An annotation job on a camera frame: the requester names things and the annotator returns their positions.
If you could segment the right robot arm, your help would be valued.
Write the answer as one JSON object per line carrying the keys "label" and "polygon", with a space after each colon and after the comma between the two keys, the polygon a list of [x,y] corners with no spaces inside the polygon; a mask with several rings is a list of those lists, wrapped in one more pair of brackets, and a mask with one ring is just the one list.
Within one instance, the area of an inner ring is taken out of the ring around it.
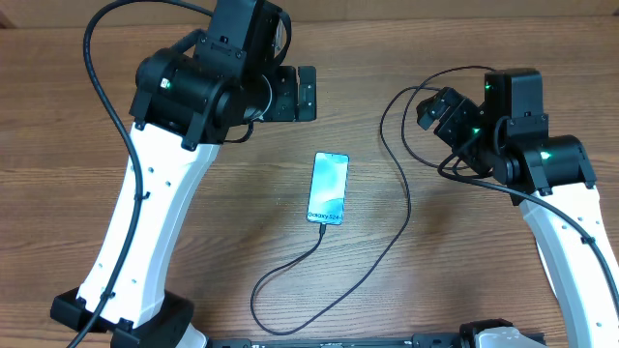
{"label": "right robot arm", "polygon": [[588,154],[575,136],[550,135],[539,71],[484,72],[482,103],[443,87],[416,108],[418,125],[452,150],[437,171],[509,194],[534,235],[570,346],[615,347],[618,260]]}

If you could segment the blue-screen Samsung smartphone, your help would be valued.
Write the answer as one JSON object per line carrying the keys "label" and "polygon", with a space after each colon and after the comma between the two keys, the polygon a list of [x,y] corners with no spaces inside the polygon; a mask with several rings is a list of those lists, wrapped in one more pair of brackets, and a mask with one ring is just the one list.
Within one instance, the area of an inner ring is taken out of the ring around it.
{"label": "blue-screen Samsung smartphone", "polygon": [[307,220],[341,225],[343,223],[349,156],[317,152],[309,190]]}

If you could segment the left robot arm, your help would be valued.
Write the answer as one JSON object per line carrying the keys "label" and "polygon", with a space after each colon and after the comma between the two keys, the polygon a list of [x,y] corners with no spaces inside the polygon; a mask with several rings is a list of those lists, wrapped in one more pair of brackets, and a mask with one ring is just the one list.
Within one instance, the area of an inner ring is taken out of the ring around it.
{"label": "left robot arm", "polygon": [[58,295],[53,320],[111,333],[115,347],[206,347],[193,303],[165,287],[192,198],[230,129],[316,117],[316,71],[284,64],[291,20],[268,1],[220,1],[206,29],[146,58],[133,123],[119,132],[129,161],[102,248],[80,286]]}

